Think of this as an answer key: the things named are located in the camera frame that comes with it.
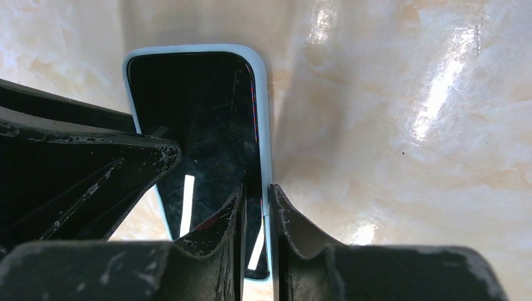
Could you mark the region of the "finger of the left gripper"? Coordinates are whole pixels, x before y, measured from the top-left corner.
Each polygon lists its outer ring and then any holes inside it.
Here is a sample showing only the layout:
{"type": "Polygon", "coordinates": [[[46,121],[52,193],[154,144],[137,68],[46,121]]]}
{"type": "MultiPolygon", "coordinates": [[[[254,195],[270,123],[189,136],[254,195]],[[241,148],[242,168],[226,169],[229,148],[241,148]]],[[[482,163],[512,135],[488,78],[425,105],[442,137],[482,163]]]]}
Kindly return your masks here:
{"type": "Polygon", "coordinates": [[[105,240],[182,159],[130,114],[1,81],[1,253],[105,240]]]}

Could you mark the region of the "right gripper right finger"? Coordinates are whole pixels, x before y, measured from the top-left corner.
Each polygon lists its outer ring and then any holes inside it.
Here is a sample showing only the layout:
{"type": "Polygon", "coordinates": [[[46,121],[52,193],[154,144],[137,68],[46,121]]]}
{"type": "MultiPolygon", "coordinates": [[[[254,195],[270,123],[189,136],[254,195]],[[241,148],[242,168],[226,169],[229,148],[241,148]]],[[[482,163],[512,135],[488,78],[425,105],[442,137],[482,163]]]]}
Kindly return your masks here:
{"type": "Polygon", "coordinates": [[[490,264],[463,246],[346,245],[269,188],[276,300],[506,300],[490,264]]]}

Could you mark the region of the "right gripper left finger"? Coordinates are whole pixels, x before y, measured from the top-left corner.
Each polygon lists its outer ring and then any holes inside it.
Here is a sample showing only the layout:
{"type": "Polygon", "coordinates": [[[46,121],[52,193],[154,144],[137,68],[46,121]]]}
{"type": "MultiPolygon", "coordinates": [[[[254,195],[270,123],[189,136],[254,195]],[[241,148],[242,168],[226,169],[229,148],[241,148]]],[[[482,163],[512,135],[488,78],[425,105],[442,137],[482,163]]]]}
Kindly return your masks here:
{"type": "Polygon", "coordinates": [[[176,241],[41,241],[1,263],[2,300],[241,300],[245,186],[176,241]]]}

